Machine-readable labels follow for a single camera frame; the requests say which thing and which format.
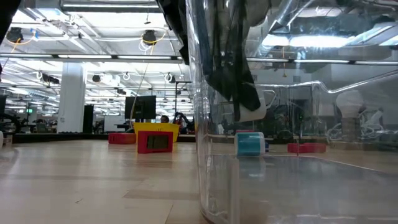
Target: red object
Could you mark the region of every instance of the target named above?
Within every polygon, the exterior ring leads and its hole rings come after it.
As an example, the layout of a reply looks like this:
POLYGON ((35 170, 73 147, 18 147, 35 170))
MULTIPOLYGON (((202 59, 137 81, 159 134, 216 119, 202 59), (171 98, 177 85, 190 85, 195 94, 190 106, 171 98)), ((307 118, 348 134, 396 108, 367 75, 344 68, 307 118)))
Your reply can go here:
POLYGON ((296 144, 296 143, 289 143, 287 145, 287 152, 291 153, 317 153, 326 152, 326 144, 323 143, 304 143, 304 144, 296 144))
POLYGON ((135 144, 136 134, 130 133, 111 133, 108 136, 109 144, 135 144))
POLYGON ((172 152, 172 131, 139 131, 137 139, 138 153, 172 152))
POLYGON ((254 130, 236 130, 236 133, 254 132, 254 130))

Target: person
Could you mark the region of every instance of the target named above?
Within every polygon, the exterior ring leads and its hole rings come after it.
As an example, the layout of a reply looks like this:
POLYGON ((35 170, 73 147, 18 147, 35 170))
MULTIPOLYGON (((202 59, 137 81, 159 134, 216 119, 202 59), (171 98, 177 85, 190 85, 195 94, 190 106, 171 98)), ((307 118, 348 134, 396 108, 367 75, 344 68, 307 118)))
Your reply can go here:
POLYGON ((169 121, 170 121, 170 119, 166 115, 162 115, 162 117, 160 117, 160 122, 161 123, 168 123, 169 121))

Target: black monitor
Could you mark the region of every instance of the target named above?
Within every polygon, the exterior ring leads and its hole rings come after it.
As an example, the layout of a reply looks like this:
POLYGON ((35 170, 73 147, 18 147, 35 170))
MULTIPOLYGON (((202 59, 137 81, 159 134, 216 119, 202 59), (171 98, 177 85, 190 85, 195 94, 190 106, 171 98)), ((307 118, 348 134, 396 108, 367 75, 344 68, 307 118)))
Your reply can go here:
MULTIPOLYGON (((126 97, 124 117, 130 118, 132 105, 135 97, 126 97)), ((138 96, 132 118, 135 119, 156 119, 156 96, 138 96)))

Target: clear plastic container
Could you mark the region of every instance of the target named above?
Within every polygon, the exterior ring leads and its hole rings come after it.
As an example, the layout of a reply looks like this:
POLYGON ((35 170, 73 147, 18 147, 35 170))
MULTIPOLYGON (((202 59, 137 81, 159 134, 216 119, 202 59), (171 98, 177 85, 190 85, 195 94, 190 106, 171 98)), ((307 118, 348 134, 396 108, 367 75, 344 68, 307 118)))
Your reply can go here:
POLYGON ((202 214, 397 223, 398 3, 187 6, 202 214), (236 156, 238 130, 262 132, 269 152, 236 156))

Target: yellow box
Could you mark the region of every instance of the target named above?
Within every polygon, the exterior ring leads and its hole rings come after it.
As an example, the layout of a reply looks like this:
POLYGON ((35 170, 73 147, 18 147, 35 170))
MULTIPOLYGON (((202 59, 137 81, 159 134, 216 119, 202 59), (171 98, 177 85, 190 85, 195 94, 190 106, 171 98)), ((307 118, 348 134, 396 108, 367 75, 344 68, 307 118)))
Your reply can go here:
POLYGON ((177 142, 180 126, 170 123, 134 123, 134 131, 137 134, 137 138, 139 131, 172 131, 173 142, 177 142))

